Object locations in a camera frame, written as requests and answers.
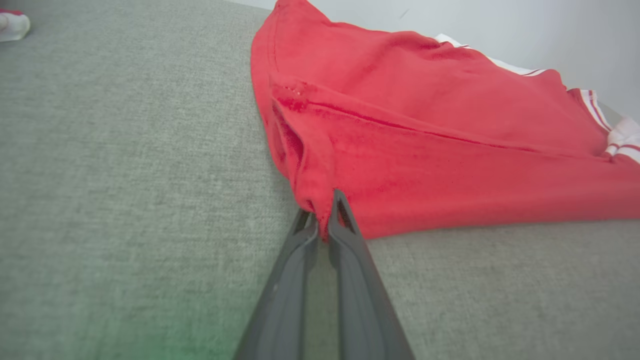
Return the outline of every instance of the red and white striped trim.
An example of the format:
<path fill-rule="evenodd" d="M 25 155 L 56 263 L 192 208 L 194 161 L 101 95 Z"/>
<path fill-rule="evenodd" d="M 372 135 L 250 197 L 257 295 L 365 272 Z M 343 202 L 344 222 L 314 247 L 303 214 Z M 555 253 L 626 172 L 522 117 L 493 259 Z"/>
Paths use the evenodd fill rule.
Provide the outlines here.
<path fill-rule="evenodd" d="M 640 164 L 640 126 L 625 117 L 611 130 L 606 152 L 611 156 L 625 155 Z"/>
<path fill-rule="evenodd" d="M 437 40 L 438 42 L 448 42 L 451 45 L 453 45 L 453 47 L 464 47 L 465 49 L 473 49 L 469 45 L 463 45 L 463 44 L 455 41 L 451 37 L 448 37 L 445 34 L 440 34 L 437 37 L 435 37 L 434 39 Z M 501 67 L 503 69 L 509 70 L 511 72 L 514 72 L 514 73 L 516 73 L 518 75 L 522 75 L 522 76 L 536 76 L 536 75 L 540 75 L 543 72 L 547 71 L 546 69 L 535 69 L 535 70 L 533 70 L 533 69 L 525 69 L 523 67 L 517 67 L 517 66 L 513 66 L 513 65 L 510 65 L 510 64 L 507 64 L 506 62 L 498 60 L 498 59 L 490 58 L 489 56 L 486 56 L 486 58 L 491 60 L 498 67 Z"/>
<path fill-rule="evenodd" d="M 596 92 L 593 90 L 580 90 L 580 95 L 582 96 L 582 102 L 584 102 L 587 110 L 589 110 L 589 113 L 596 120 L 598 125 L 606 131 L 611 131 L 613 127 L 608 123 L 602 113 L 602 110 L 598 106 L 598 95 Z"/>

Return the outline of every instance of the seam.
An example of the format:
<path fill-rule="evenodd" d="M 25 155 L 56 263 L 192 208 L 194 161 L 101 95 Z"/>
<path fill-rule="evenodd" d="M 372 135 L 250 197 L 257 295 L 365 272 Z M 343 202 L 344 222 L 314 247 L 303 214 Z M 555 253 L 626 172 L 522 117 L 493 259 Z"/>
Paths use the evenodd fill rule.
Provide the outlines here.
<path fill-rule="evenodd" d="M 276 57 L 276 36 L 278 34 L 278 24 L 280 23 L 280 6 L 278 5 L 278 12 L 276 12 L 276 18 L 274 20 L 273 31 L 271 32 L 271 57 L 273 60 L 273 66 L 276 72 L 280 72 L 278 68 L 278 60 Z"/>
<path fill-rule="evenodd" d="M 322 108 L 327 108 L 327 109 L 330 109 L 330 110 L 333 110 L 333 111 L 336 111 L 336 112 L 339 112 L 339 113 L 344 113 L 346 115 L 358 117 L 360 119 L 364 119 L 364 120 L 368 120 L 368 121 L 371 121 L 371 122 L 375 122 L 377 124 L 381 124 L 381 125 L 388 126 L 388 127 L 394 127 L 394 128 L 410 130 L 410 131 L 418 131 L 418 132 L 423 133 L 423 134 L 429 134 L 429 135 L 437 136 L 437 137 L 440 137 L 440 138 L 457 140 L 457 141 L 460 141 L 460 142 L 472 143 L 472 144 L 476 144 L 476 145 L 483 145 L 483 146 L 487 146 L 487 147 L 493 147 L 493 148 L 496 148 L 496 149 L 531 152 L 531 153 L 542 154 L 542 155 L 546 155 L 546 156 L 558 156 L 558 157 L 562 157 L 562 158 L 571 158 L 571 159 L 586 160 L 586 161 L 596 160 L 596 161 L 608 162 L 608 160 L 606 160 L 604 158 L 598 158 L 598 157 L 594 157 L 594 156 L 573 156 L 573 155 L 569 155 L 569 154 L 558 154 L 558 153 L 551 153 L 551 152 L 543 152 L 541 150 L 533 149 L 533 148 L 530 148 L 530 147 L 515 147 L 515 146 L 509 146 L 509 145 L 499 145 L 499 144 L 496 144 L 496 143 L 480 142 L 480 141 L 471 140 L 471 139 L 468 139 L 468 138 L 462 138 L 462 137 L 453 136 L 453 135 L 445 135 L 445 134 L 442 134 L 442 133 L 437 133 L 435 131 L 425 131 L 425 130 L 420 130 L 420 129 L 414 129 L 414 128 L 408 127 L 408 126 L 391 124 L 389 122 L 378 120 L 378 119 L 373 118 L 373 117 L 363 116 L 363 115 L 361 115 L 359 113 L 356 113 L 355 111 L 346 111 L 344 109 L 341 109 L 341 108 L 338 108 L 338 107 L 335 107 L 335 106 L 332 106 L 332 105 L 328 105 L 328 104 L 321 104 L 321 103 L 318 103 L 318 102 L 309 102 L 309 104 L 316 105 L 316 106 L 322 107 Z"/>
<path fill-rule="evenodd" d="M 284 87 L 287 90 L 290 90 L 292 92 L 297 92 L 296 90 L 293 90 L 292 88 L 289 87 Z M 303 172 L 304 169 L 307 168 L 307 163 L 308 163 L 308 158 L 310 155 L 310 153 L 312 151 L 315 151 L 314 147 L 308 142 L 305 141 L 306 136 L 301 136 L 300 132 L 296 129 L 296 127 L 291 124 L 289 121 L 287 121 L 285 114 L 285 111 L 283 111 L 282 108 L 280 108 L 282 106 L 282 104 L 280 103 L 280 101 L 278 101 L 278 99 L 273 98 L 272 100 L 274 100 L 274 102 L 277 104 L 277 106 L 279 107 L 279 111 L 282 114 L 282 121 L 284 122 L 284 124 L 281 124 L 279 121 L 276 122 L 276 126 L 278 127 L 278 132 L 282 134 L 282 126 L 287 126 L 292 133 L 295 134 L 295 136 L 298 137 L 298 139 L 300 140 L 300 142 L 302 143 L 302 155 L 300 156 L 300 162 L 298 164 L 298 167 L 295 169 L 295 175 L 294 178 L 289 178 L 289 182 L 291 183 L 291 188 L 294 194 L 298 193 L 298 187 L 300 186 L 301 182 L 305 181 L 305 176 L 303 176 Z M 328 214 L 328 216 L 331 215 L 331 210 L 332 210 L 332 202 L 331 200 L 333 199 L 333 189 L 335 188 L 334 182 L 335 182 L 335 163 L 332 163 L 330 166 L 326 166 L 325 167 L 326 171 L 323 171 L 322 174 L 322 184 L 324 187 L 331 189 L 331 198 L 329 199 L 330 201 L 327 202 L 326 206 L 322 206 L 322 201 L 320 201 L 320 204 L 318 204 L 318 202 L 314 201 L 314 197 L 305 197 L 303 198 L 303 202 L 308 201 L 311 204 L 311 212 L 315 213 L 316 216 L 318 215 L 325 215 Z"/>

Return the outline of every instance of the red garment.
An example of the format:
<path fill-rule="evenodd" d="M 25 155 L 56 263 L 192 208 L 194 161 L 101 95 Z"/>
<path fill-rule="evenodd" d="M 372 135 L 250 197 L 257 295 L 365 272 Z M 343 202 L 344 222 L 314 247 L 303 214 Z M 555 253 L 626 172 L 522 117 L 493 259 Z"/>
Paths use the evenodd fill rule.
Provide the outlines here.
<path fill-rule="evenodd" d="M 605 152 L 592 94 L 533 75 L 411 31 L 333 23 L 304 0 L 279 0 L 252 47 L 271 155 L 298 204 L 324 231 L 339 188 L 366 238 L 640 218 L 640 165 Z"/>

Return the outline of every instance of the gray fabric surface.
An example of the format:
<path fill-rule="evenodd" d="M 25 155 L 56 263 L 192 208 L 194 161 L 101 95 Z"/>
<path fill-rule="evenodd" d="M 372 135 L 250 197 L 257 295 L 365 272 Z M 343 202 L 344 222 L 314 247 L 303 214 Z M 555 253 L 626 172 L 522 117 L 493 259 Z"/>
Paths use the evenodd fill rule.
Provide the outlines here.
<path fill-rule="evenodd" d="M 268 12 L 5 1 L 0 359 L 229 359 L 296 206 L 249 73 Z M 407 234 L 371 250 L 419 359 L 633 359 L 640 222 Z M 337 354 L 311 274 L 307 357 Z"/>

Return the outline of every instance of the gray upholstery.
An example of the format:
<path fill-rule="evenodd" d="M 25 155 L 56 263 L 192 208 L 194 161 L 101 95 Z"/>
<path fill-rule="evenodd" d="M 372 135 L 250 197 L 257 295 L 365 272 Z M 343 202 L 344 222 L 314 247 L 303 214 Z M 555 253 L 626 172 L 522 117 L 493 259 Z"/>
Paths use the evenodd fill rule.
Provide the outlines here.
<path fill-rule="evenodd" d="M 296 205 L 253 99 L 268 12 L 0 1 L 0 359 L 229 359 Z M 419 359 L 633 359 L 640 222 L 370 242 Z M 337 356 L 326 248 L 307 357 Z"/>

